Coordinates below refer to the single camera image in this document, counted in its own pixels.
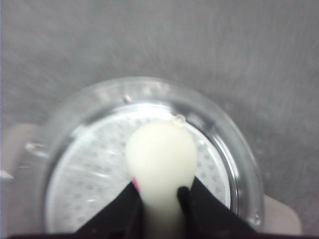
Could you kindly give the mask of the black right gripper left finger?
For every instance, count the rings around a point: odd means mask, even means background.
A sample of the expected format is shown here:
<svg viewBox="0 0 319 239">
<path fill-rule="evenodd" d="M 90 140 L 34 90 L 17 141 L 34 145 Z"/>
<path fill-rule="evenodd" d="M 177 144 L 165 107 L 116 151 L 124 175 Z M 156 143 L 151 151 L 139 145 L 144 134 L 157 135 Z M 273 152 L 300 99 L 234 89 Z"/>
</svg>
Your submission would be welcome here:
<svg viewBox="0 0 319 239">
<path fill-rule="evenodd" d="M 133 182 L 107 206 L 80 227 L 77 233 L 142 233 L 143 202 Z"/>
</svg>

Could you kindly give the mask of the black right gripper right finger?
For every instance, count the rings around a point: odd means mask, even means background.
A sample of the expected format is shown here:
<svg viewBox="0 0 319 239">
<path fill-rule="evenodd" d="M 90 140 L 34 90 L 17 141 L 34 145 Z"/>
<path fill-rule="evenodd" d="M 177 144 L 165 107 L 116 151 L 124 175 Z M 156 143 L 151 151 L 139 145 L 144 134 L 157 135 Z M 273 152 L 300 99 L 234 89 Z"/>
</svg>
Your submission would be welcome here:
<svg viewBox="0 0 319 239">
<path fill-rule="evenodd" d="M 216 199 L 197 178 L 191 188 L 179 187 L 177 198 L 187 233 L 255 233 L 256 231 Z"/>
</svg>

